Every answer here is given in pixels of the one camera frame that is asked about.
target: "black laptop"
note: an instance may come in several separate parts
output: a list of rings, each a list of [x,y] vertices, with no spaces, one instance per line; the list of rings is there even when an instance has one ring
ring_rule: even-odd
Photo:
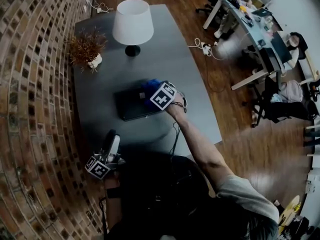
[[[163,112],[153,103],[149,106],[145,105],[145,92],[142,88],[117,92],[114,94],[114,99],[118,115],[124,121],[144,118]]]
[[[279,55],[282,63],[292,60],[292,56],[278,32],[273,34],[271,44],[273,45],[276,53]]]

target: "blue object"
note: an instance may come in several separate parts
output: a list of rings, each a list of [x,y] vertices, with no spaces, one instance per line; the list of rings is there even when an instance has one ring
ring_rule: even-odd
[[[150,98],[152,97],[152,95],[155,94],[155,92],[160,88],[161,84],[163,82],[158,80],[158,79],[152,79],[149,80],[146,83],[141,84],[141,88],[144,91],[145,94],[145,102],[144,104],[150,108],[150,109],[155,109],[157,108],[158,110],[160,110],[151,100]]]

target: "hand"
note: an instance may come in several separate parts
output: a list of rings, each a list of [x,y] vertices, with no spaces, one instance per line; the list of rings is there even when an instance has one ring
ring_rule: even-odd
[[[184,99],[182,98],[181,94],[179,92],[176,93],[175,98],[173,100],[174,102],[184,104]],[[184,108],[175,104],[170,104],[166,111],[170,116],[173,117],[174,120],[178,122],[178,120],[186,119],[187,115],[184,111]]]
[[[251,6],[252,6],[252,1],[249,0],[249,2],[246,3],[246,7],[251,8]]]

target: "white pot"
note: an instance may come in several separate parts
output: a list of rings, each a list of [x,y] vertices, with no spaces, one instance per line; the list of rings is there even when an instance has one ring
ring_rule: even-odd
[[[88,62],[90,68],[95,69],[102,62],[102,57],[100,53],[95,57],[95,59],[91,62]]]

